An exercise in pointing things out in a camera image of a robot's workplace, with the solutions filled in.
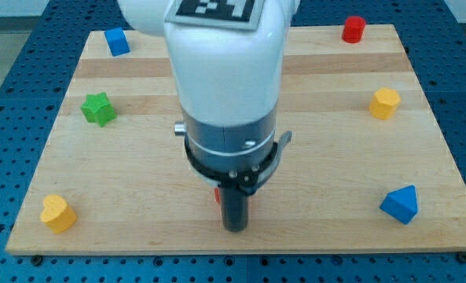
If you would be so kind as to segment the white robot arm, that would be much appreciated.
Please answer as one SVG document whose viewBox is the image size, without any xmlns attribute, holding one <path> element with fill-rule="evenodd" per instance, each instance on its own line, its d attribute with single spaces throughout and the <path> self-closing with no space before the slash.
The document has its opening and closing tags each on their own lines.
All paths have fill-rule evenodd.
<svg viewBox="0 0 466 283">
<path fill-rule="evenodd" d="M 196 172 L 250 196 L 276 171 L 284 46 L 297 0 L 120 0 L 135 30 L 165 39 Z"/>
</svg>

